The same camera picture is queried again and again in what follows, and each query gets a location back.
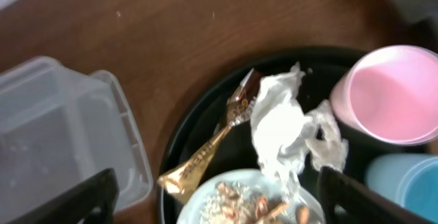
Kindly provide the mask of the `grey round plate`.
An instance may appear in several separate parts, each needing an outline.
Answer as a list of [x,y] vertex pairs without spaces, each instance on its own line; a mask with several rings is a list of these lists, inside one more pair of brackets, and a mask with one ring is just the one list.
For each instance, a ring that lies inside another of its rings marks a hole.
[[296,175],[267,176],[257,169],[238,169],[207,180],[177,219],[177,224],[325,222],[320,203]]

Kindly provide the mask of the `small white tissue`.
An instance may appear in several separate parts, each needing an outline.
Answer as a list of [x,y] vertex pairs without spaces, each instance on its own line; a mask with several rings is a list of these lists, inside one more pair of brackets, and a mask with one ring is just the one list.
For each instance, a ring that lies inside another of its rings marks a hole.
[[349,144],[342,138],[337,121],[333,116],[328,100],[307,113],[311,118],[312,135],[306,139],[306,145],[311,152],[311,164],[316,171],[323,166],[343,172],[348,156]]

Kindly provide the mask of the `gold snack wrapper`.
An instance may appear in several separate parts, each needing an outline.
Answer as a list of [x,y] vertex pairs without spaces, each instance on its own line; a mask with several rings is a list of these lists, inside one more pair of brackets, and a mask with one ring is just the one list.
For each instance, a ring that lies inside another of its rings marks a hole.
[[157,183],[179,203],[186,204],[194,194],[220,142],[231,129],[250,120],[262,77],[251,69],[227,100],[224,126],[187,161],[159,176]]

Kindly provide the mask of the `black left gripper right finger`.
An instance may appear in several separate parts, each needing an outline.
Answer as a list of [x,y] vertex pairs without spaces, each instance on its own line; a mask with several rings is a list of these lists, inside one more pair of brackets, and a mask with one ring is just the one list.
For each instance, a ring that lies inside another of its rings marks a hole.
[[362,223],[431,224],[429,220],[401,208],[331,167],[324,166],[319,172],[318,195],[328,224],[339,223],[336,206]]

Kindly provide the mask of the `peanut and rice scraps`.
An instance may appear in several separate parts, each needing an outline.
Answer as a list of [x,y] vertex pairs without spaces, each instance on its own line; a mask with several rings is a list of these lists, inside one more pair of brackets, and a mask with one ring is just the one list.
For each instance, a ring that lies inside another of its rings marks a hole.
[[272,182],[245,184],[219,181],[203,184],[192,223],[309,223],[311,208]]

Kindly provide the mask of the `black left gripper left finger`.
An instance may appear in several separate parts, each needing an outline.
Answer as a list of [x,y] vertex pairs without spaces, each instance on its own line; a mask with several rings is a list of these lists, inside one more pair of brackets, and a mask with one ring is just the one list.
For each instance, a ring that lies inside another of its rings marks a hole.
[[114,169],[104,169],[10,224],[112,224],[118,194]]

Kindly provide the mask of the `large white tissue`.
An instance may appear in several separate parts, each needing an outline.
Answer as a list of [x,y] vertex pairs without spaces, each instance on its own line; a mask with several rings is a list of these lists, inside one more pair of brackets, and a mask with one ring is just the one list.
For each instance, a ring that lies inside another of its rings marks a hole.
[[261,172],[279,186],[285,200],[298,193],[298,175],[309,152],[305,138],[312,125],[296,99],[304,76],[296,63],[286,73],[262,77],[250,116],[257,163]]

